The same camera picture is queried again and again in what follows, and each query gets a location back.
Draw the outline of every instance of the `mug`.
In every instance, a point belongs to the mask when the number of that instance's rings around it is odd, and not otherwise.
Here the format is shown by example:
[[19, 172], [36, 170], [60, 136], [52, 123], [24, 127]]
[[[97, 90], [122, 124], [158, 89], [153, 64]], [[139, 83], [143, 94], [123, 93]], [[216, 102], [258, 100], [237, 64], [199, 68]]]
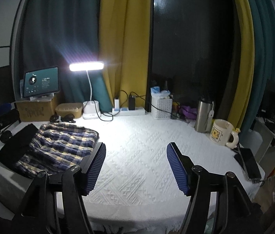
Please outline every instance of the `mug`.
[[[233, 135], [232, 143], [228, 142], [230, 136]], [[234, 126], [230, 122], [222, 119], [216, 119], [213, 123], [210, 139], [217, 145], [235, 148], [238, 143], [238, 133], [235, 132]]]

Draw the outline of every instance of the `desk lamp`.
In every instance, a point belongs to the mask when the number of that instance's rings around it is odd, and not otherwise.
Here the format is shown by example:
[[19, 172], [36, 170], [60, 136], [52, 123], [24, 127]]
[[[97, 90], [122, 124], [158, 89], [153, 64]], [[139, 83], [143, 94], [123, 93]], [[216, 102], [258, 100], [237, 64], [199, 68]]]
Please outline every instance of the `desk lamp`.
[[103, 69], [104, 63], [101, 61], [91, 61], [91, 62], [79, 62], [72, 63], [69, 65], [70, 71], [86, 71], [89, 84], [90, 84], [90, 100], [83, 102], [83, 118], [84, 119], [95, 119], [101, 116], [101, 112], [99, 110], [98, 101], [92, 101], [92, 85], [89, 77], [89, 70], [99, 70]]

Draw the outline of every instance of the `floor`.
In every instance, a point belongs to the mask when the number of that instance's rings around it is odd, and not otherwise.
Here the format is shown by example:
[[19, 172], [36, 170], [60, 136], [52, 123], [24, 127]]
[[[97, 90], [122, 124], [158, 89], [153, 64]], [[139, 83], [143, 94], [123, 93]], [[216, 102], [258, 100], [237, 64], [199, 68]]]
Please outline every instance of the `floor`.
[[264, 185], [260, 187], [252, 202], [256, 202], [261, 206], [261, 210], [265, 213], [273, 204], [273, 192], [275, 191], [275, 177], [271, 177], [265, 181]]

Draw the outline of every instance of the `charger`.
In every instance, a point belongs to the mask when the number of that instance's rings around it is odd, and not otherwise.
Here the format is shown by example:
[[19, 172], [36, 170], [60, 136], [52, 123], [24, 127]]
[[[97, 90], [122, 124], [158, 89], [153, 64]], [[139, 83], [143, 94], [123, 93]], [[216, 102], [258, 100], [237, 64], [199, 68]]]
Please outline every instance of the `charger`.
[[115, 111], [120, 110], [120, 104], [119, 104], [119, 99], [115, 98]]
[[133, 97], [131, 94], [129, 96], [129, 110], [135, 110], [135, 97]]

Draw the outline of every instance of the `screw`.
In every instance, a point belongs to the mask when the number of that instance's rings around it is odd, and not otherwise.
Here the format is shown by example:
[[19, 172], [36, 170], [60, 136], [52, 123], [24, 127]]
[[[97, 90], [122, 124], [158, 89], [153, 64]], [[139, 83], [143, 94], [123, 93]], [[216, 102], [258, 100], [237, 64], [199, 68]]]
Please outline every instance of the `screw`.
[[42, 178], [42, 177], [44, 177], [45, 176], [45, 174], [46, 174], [46, 172], [45, 171], [40, 171], [40, 172], [38, 172], [38, 178]]
[[202, 171], [202, 167], [201, 167], [200, 165], [195, 165], [195, 166], [193, 167], [193, 170], [194, 170], [194, 171], [197, 171], [197, 172], [201, 172], [201, 171]]
[[233, 172], [227, 172], [227, 176], [230, 177], [230, 178], [235, 178], [236, 177], [235, 173], [233, 173]]
[[71, 169], [72, 172], [77, 172], [77, 171], [79, 171], [80, 166], [78, 166], [78, 165], [73, 165], [72, 167], [70, 167], [70, 169]]

